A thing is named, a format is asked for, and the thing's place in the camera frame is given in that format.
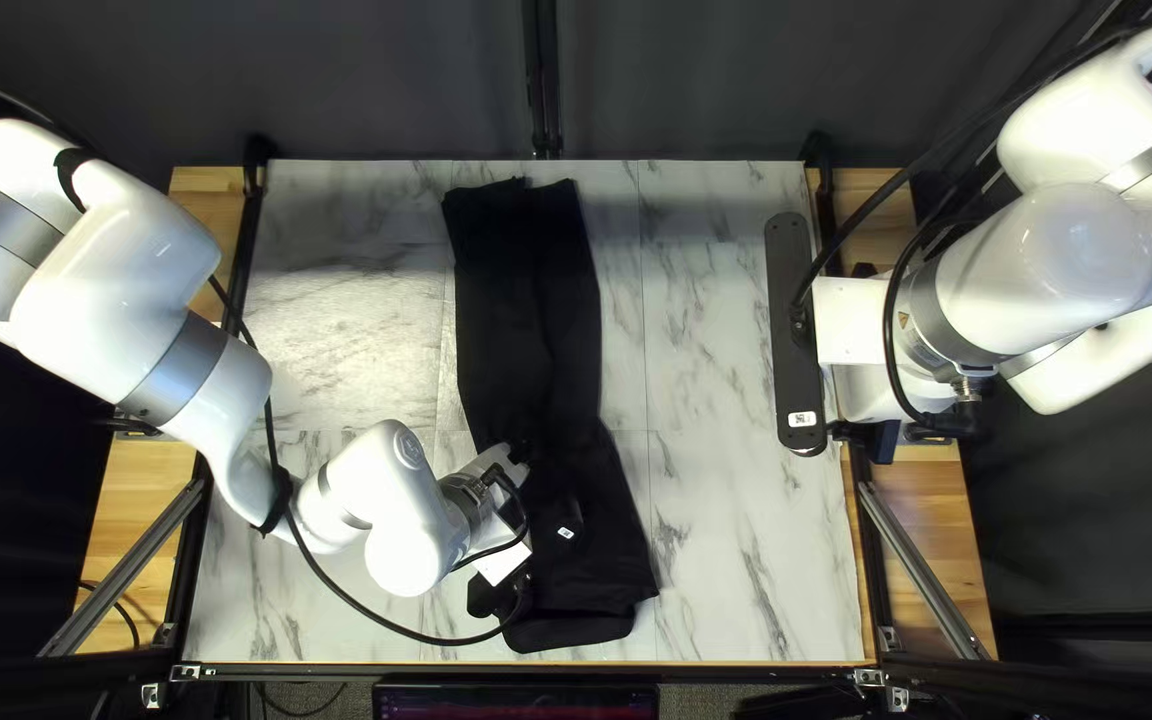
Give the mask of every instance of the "wooden tabletop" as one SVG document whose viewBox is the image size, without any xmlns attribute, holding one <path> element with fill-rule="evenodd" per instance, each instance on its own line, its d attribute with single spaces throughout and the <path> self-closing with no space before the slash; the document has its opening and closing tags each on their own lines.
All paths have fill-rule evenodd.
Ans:
<svg viewBox="0 0 1152 720">
<path fill-rule="evenodd" d="M 835 173 L 835 209 L 844 221 L 874 189 L 889 179 L 889 169 L 841 169 Z M 810 188 L 819 184 L 819 174 L 808 170 Z M 168 195 L 211 229 L 223 259 L 215 275 L 228 283 L 234 248 L 242 215 L 242 172 L 240 168 L 176 168 Z M 889 268 L 904 242 L 912 236 L 912 198 L 905 185 L 862 223 L 843 247 L 844 266 L 870 262 L 879 270 Z M 211 320 L 220 319 L 220 303 L 204 288 L 191 308 Z M 850 468 L 843 457 L 842 477 L 861 583 L 865 658 L 876 658 L 867 596 L 864 586 L 864 559 L 861 555 L 856 524 L 856 501 L 851 492 Z M 132 547 L 141 532 L 167 506 L 189 480 L 195 450 L 170 441 L 115 441 L 109 448 L 101 497 L 96 509 L 83 579 L 98 582 Z M 976 533 L 971 525 L 963 468 L 955 446 L 903 447 L 896 461 L 874 468 L 879 493 L 900 518 L 904 530 L 923 552 L 937 577 L 950 593 L 984 646 L 998 654 L 993 642 L 988 601 L 984 593 Z M 124 596 L 128 612 L 136 619 L 142 643 L 147 643 L 161 623 L 176 551 L 173 536 L 150 561 Z M 900 562 L 886 552 L 886 571 L 892 616 L 904 646 L 927 654 L 950 655 L 937 622 L 926 609 Z M 86 592 L 78 592 L 75 606 Z M 101 626 L 79 647 L 79 652 L 127 650 L 130 634 L 120 615 L 109 612 Z"/>
</svg>

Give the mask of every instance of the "marble surface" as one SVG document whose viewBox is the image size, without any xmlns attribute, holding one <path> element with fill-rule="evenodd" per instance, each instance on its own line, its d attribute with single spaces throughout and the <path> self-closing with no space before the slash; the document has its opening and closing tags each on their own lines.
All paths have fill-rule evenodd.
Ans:
<svg viewBox="0 0 1152 720">
<path fill-rule="evenodd" d="M 280 458 L 314 471 L 396 417 L 435 473 L 473 457 L 456 393 L 448 188 L 574 179 L 602 312 L 600 414 L 653 548 L 660 598 L 600 646 L 520 655 L 494 638 L 423 646 L 331 596 L 296 548 L 210 509 L 184 658 L 287 662 L 849 661 L 863 659 L 832 447 L 791 456 L 774 429 L 763 222 L 809 215 L 797 162 L 275 161 L 248 325 L 275 369 Z M 256 442 L 263 444 L 259 433 Z M 471 570 L 422 598 L 380 591 L 362 546 L 321 559 L 363 602 L 425 632 L 464 611 Z"/>
</svg>

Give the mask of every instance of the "black cloth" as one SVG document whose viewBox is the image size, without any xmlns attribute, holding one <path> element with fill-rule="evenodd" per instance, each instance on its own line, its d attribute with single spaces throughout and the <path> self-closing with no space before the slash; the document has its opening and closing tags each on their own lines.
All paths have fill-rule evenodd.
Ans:
<svg viewBox="0 0 1152 720">
<path fill-rule="evenodd" d="M 517 652 L 590 645 L 634 628 L 658 593 L 616 444 L 598 417 L 598 276 L 576 183 L 521 179 L 442 199 L 456 253 L 456 380 L 477 448 L 508 442 L 531 467 L 530 607 Z M 507 583 L 470 583 L 470 612 L 503 616 Z"/>
</svg>

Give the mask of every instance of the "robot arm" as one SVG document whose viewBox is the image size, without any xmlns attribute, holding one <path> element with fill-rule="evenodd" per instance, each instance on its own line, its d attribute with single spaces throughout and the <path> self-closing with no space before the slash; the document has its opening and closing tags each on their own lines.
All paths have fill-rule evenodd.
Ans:
<svg viewBox="0 0 1152 720">
<path fill-rule="evenodd" d="M 1059 412 L 1152 362 L 1151 73 L 1152 29 L 1009 118 L 999 158 L 1024 195 L 901 282 L 893 335 L 916 408 L 971 401 L 998 372 Z M 863 285 L 886 281 L 819 282 L 817 327 L 867 318 L 823 344 L 842 416 L 904 418 L 880 367 L 882 291 Z"/>
<path fill-rule="evenodd" d="M 0 340 L 197 448 L 221 498 L 262 525 L 275 486 L 248 437 L 272 373 L 258 351 L 187 309 L 220 251 L 184 209 L 103 160 L 73 172 L 78 213 L 53 166 L 67 147 L 28 122 L 0 121 Z M 509 463 L 508 448 L 486 455 L 522 483 L 526 467 Z M 487 467 L 471 463 L 471 479 Z M 416 435 L 385 420 L 295 480 L 294 515 L 312 552 L 366 538 L 376 582 L 420 594 L 470 552 L 511 538 L 494 513 L 501 491 L 465 473 L 437 482 Z M 287 523 L 273 535 L 290 544 Z M 499 555 L 476 563 L 488 581 L 528 551 Z"/>
</svg>

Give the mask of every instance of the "barcode sticker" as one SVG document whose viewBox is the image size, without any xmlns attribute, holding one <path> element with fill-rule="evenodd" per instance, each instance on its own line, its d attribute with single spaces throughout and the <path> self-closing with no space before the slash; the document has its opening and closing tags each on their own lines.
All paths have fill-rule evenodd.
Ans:
<svg viewBox="0 0 1152 720">
<path fill-rule="evenodd" d="M 790 412 L 790 426 L 791 429 L 809 429 L 809 426 L 816 424 L 816 412 L 811 410 L 802 410 L 798 412 Z"/>
</svg>

